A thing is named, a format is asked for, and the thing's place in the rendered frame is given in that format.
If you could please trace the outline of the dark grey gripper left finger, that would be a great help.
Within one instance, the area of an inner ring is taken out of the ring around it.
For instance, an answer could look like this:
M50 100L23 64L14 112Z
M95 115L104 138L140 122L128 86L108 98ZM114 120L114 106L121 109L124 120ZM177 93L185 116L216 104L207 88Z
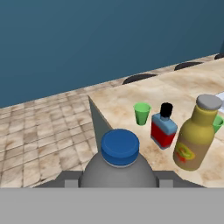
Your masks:
M59 176L44 184L39 185L41 188L79 188L83 171L62 171Z

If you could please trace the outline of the yellow bottle with grey cap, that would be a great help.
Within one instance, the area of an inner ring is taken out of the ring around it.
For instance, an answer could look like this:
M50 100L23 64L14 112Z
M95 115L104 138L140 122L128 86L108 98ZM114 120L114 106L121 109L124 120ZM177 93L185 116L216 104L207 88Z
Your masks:
M211 94L201 94L191 117L186 120L174 147L175 164L186 171L200 168L208 149L214 140L214 119L222 105L222 100Z

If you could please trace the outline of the green cup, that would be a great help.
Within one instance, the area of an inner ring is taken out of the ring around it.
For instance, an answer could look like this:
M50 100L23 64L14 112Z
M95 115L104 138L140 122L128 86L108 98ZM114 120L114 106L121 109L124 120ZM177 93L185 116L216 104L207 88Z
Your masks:
M134 105L136 123L145 125L151 111L151 106L146 102L138 102Z
M224 125L224 119L220 115L217 115L213 121L214 132L217 132L222 125Z

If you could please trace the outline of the grey bottle with blue cap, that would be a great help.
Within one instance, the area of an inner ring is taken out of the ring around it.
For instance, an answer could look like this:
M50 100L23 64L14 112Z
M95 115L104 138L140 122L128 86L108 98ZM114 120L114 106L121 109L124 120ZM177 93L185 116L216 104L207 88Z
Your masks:
M156 176L139 152L137 136L126 129L112 129L101 139L101 150L88 162L81 187L157 187Z

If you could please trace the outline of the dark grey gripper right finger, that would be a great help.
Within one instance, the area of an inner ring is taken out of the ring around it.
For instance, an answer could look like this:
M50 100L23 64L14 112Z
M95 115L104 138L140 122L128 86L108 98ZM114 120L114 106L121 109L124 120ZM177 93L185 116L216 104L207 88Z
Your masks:
M174 171L154 171L154 174L157 179L157 185L160 188L202 188L202 185L195 184L188 180L183 180Z

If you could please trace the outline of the blue and red bottle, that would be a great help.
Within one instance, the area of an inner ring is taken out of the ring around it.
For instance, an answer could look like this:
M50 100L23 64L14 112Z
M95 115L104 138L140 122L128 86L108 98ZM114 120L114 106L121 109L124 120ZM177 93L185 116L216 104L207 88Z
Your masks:
M162 150L169 148L178 130L171 119L173 106L169 102L161 104L160 112L151 117L150 137Z

